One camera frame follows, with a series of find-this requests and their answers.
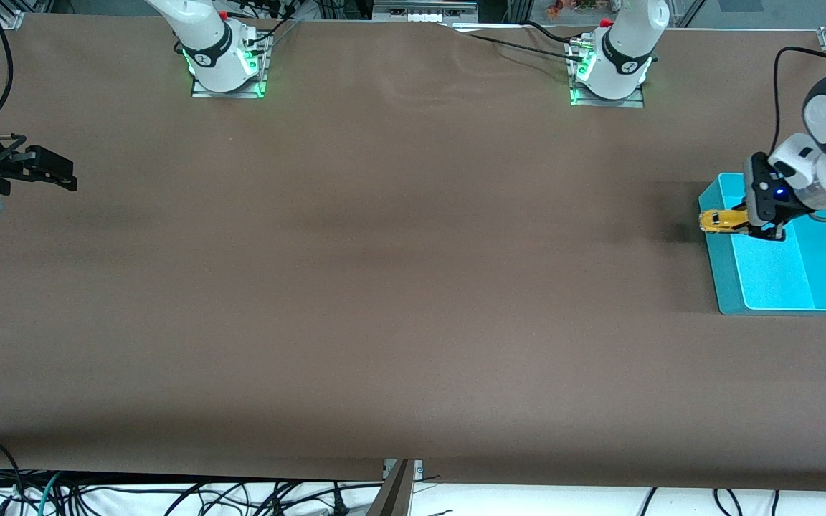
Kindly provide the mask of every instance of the plastic tray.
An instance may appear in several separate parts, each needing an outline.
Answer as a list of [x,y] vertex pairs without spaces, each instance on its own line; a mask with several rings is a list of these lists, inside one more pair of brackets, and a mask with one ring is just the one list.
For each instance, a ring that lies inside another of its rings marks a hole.
[[[721,173],[699,197],[701,210],[730,209],[744,197],[744,175]],[[726,315],[826,314],[826,222],[801,216],[786,241],[707,233],[718,309]]]

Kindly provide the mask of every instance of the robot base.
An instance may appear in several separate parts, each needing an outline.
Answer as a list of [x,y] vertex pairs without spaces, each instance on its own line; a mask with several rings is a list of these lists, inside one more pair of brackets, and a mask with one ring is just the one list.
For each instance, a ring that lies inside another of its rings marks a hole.
[[[586,35],[591,36],[590,33],[583,34],[583,39],[576,45],[565,43],[564,48],[566,50],[566,55],[577,55],[583,59],[586,59],[589,52],[587,39],[584,38]],[[571,105],[601,105],[601,107],[606,108],[643,107],[642,85],[636,86],[636,89],[633,90],[632,94],[626,98],[612,100],[609,98],[597,97],[597,95],[593,94],[593,92],[588,89],[588,86],[583,84],[583,82],[578,81],[576,78],[579,69],[585,64],[586,62],[567,62],[566,72],[569,75],[569,102]]]
[[270,74],[270,56],[272,55],[272,43],[274,36],[268,36],[257,44],[255,50],[259,50],[256,57],[248,59],[250,65],[256,65],[260,70],[255,76],[249,78],[242,86],[229,92],[214,92],[206,89],[199,81],[193,78],[193,87],[190,90],[190,97],[193,98],[263,98],[266,96],[266,81]]

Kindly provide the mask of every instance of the brown table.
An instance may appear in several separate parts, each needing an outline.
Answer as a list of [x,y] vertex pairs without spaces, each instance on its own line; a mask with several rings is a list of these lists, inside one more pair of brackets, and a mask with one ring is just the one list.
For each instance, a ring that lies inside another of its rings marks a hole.
[[826,317],[719,315],[696,206],[812,32],[668,32],[643,109],[432,24],[304,24],[257,101],[188,97],[162,19],[10,38],[0,130],[79,177],[0,216],[23,467],[826,489]]

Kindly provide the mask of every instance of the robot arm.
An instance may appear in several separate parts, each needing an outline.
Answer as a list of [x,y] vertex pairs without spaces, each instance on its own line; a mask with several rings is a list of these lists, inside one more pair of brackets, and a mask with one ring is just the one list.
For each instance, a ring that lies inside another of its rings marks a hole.
[[576,78],[597,97],[629,97],[645,81],[652,50],[670,19],[665,0],[625,1],[612,26],[592,32],[593,55]]
[[770,156],[754,154],[745,166],[744,202],[701,214],[703,231],[782,241],[789,220],[826,210],[826,77],[806,96],[802,119],[809,134],[790,136]]
[[184,47],[190,73],[206,89],[238,89],[259,71],[257,30],[228,19],[211,0],[146,0],[171,24]]

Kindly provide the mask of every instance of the metal clamp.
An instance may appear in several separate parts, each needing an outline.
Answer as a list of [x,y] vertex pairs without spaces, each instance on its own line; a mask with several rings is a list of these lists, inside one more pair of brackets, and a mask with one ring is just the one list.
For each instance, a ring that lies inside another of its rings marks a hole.
[[384,461],[384,471],[390,471],[387,480],[378,489],[371,507],[365,516],[407,516],[410,512],[410,497],[413,496],[413,483],[417,475],[422,477],[422,461],[415,459],[390,459],[388,466]]

